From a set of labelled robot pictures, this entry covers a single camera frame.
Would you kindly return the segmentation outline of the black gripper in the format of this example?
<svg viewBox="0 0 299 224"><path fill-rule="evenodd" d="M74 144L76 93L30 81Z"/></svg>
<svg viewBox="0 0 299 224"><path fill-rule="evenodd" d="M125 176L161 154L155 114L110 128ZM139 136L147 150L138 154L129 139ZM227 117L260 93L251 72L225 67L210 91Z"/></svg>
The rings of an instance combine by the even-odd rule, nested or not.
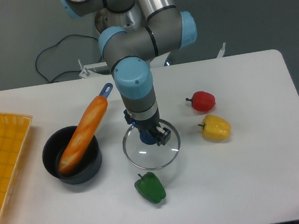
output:
<svg viewBox="0 0 299 224"><path fill-rule="evenodd" d="M155 113L145 120L137 120L133 118L127 110L124 110L123 113L128 125L133 125L139 131L147 131L156 139L156 144L158 146L165 145L170 140L170 129L160 127L159 109L156 109Z"/></svg>

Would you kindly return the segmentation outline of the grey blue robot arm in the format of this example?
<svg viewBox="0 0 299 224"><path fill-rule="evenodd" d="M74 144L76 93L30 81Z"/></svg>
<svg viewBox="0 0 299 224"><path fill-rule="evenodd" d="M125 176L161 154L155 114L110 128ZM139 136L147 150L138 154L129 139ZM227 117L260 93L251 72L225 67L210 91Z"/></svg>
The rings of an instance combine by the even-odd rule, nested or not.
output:
<svg viewBox="0 0 299 224"><path fill-rule="evenodd" d="M165 145L171 137L160 126L160 114L148 61L195 42L197 25L193 16L179 11L173 0L60 0L71 17L99 10L124 14L139 7L145 25L135 30L111 24L101 31L99 51L113 76L124 102L128 124Z"/></svg>

